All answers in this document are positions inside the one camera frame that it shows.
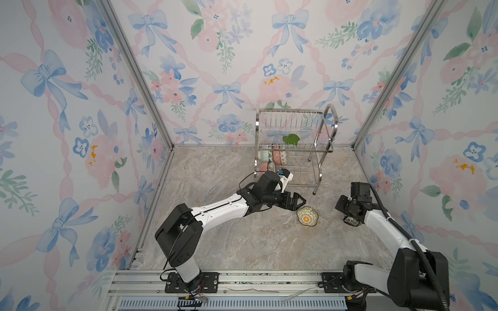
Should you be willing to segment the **maroon patterned white bowl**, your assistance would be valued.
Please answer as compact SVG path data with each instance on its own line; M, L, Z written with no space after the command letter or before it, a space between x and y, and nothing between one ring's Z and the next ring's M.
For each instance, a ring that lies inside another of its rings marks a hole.
M277 169L276 169L276 164L275 164L275 162L272 162L272 161L268 162L268 165L267 165L267 170L268 170L268 171L271 171L271 172L276 172L276 171L277 171Z

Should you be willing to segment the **dark floral bowl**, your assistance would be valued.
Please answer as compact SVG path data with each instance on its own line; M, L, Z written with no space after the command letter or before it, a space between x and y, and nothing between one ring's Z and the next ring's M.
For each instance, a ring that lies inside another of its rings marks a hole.
M354 218L354 217L352 217L352 216L345 216L345 217L342 219L342 221L343 221L345 224L347 224L347 225L349 225L349 226L351 226L351 227L355 227L355 228L357 228L357 227L359 227L360 225L362 225L362 224L363 224L361 221L359 221L358 219L355 219L355 218Z

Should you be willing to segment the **orange flower-shaped dish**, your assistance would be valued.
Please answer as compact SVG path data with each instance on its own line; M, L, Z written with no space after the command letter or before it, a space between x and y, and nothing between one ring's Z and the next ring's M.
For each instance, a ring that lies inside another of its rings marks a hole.
M319 214L310 206L300 208L296 215L299 223L307 227L315 227L319 220Z

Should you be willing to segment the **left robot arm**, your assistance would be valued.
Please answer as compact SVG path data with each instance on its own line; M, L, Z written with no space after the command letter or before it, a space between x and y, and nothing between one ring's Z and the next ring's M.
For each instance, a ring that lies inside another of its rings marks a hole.
M306 199L298 193L286 190L293 174L287 169L266 171L256 182L242 187L226 199L200 207L176 206L154 238L167 259L167 264L180 278L180 286L189 294L197 294L202 288L203 272L194 254L200 238L210 229L229 220L244 218L279 207L286 211L298 211Z

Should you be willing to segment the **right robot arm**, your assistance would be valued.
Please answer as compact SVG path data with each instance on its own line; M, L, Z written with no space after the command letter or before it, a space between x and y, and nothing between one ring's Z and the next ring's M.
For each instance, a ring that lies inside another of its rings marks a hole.
M344 223L365 225L394 256L388 270L349 260L340 287L349 292L374 290L410 310L449 310L448 260L441 252L428 250L399 225L371 184L351 183L350 195L341 196L335 208L344 215Z

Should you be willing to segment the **pale green grid bowl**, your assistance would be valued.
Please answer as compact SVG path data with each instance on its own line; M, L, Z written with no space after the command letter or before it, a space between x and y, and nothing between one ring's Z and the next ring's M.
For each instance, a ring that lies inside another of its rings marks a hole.
M271 151L269 150L260 150L259 151L259 160L261 162L268 162L270 159Z

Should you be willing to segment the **stainless steel dish rack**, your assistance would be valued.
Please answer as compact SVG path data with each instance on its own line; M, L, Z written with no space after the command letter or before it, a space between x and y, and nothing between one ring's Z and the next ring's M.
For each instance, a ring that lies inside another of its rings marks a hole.
M334 151L338 133L338 115L332 104L324 110L258 109L255 115L254 180L261 173L258 168L260 150L287 152L288 165L277 165L277 171L286 168L294 174L290 187L310 188L315 195L322 184L323 165L327 155ZM295 133L300 137L298 146L286 145L283 136Z

